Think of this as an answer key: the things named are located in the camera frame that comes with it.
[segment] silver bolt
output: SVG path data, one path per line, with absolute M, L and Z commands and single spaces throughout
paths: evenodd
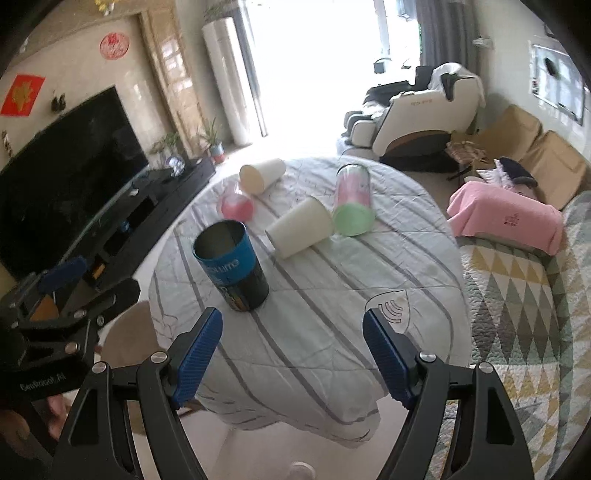
M 418 355 L 423 362 L 427 362 L 428 364 L 432 364 L 435 360 L 437 360 L 437 355 L 434 353 L 421 352 Z
M 480 365 L 478 365 L 478 368 L 480 368 L 480 370 L 486 374 L 491 374 L 495 371 L 495 367 L 493 367 L 489 362 L 482 362 Z
M 152 360 L 152 363 L 161 364 L 167 358 L 168 358 L 168 355 L 166 355 L 166 353 L 164 353 L 164 352 L 156 352 L 156 353 L 152 353 L 152 356 L 150 357 L 150 360 Z
M 80 346 L 76 342 L 70 342 L 66 345 L 64 351 L 66 352 L 66 355 L 74 355 L 79 348 Z
M 104 362 L 97 362 L 92 366 L 92 372 L 94 374 L 101 374 L 105 370 L 107 370 L 107 364 Z

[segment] white tablecloth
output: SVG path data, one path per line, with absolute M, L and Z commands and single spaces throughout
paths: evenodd
M 331 238 L 279 260 L 265 228 L 316 196 L 332 209 L 337 169 L 365 163 L 377 220 L 357 238 Z M 191 253 L 195 237 L 220 219 L 216 202 L 236 177 L 213 185 L 180 221 L 150 285 L 162 347 L 190 330 L 203 309 L 223 314 L 223 336 L 196 398 L 245 430 L 284 421 L 349 447 L 379 424 L 384 383 L 362 334 L 369 307 L 421 349 L 467 365 L 470 326 L 456 241 L 441 211 L 416 182 L 372 161 L 304 158 L 257 198 L 248 232 L 271 292 L 254 312 L 233 311 Z

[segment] hand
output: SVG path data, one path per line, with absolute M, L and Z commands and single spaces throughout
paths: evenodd
M 59 440 L 69 409 L 62 395 L 49 397 L 47 399 L 47 406 L 53 415 L 47 425 L 49 435 Z M 26 443 L 31 430 L 25 419 L 18 413 L 11 410 L 0 410 L 0 433 L 6 440 L 6 443 L 17 454 L 25 458 L 32 458 L 34 456 L 29 448 L 27 448 Z

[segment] round red paper cutting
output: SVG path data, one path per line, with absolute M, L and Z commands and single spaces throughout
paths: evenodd
M 124 33 L 109 33 L 100 42 L 100 54 L 107 60 L 117 60 L 129 50 L 129 37 Z

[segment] patterned sofa cover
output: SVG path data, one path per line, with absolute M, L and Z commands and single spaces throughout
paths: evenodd
M 563 212 L 555 257 L 459 238 L 472 361 L 492 363 L 513 402 L 536 480 L 564 462 L 591 417 L 591 192 Z M 427 479 L 439 478 L 453 433 L 449 402 Z

